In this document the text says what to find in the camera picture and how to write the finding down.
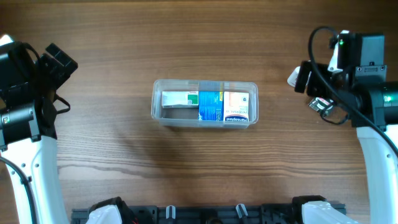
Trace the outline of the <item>blue medicine box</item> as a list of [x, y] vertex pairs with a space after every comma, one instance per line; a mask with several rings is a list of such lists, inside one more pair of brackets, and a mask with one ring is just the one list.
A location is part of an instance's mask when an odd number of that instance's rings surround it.
[[198, 94], [198, 119], [208, 121], [223, 120], [223, 92], [200, 91]]

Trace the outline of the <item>white Panadol box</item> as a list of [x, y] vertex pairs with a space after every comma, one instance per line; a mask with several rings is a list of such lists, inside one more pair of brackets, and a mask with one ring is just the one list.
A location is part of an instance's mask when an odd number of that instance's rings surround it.
[[199, 91], [163, 91], [163, 108], [197, 108]]

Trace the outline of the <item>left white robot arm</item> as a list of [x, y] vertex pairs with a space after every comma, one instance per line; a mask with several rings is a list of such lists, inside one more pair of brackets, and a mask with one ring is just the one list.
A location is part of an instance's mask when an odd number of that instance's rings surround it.
[[1, 162], [20, 223], [69, 222], [57, 171], [55, 120], [70, 110], [57, 89], [77, 68], [55, 44], [39, 55], [26, 42], [1, 37]]

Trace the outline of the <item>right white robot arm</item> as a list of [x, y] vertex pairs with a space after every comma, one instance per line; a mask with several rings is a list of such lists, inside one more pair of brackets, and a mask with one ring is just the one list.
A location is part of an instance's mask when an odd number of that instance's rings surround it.
[[294, 81], [295, 91], [326, 100], [318, 110], [326, 119], [339, 107], [351, 121], [363, 152], [371, 223], [397, 223], [397, 82], [386, 80], [384, 35], [331, 29], [329, 64], [315, 61], [314, 30]]

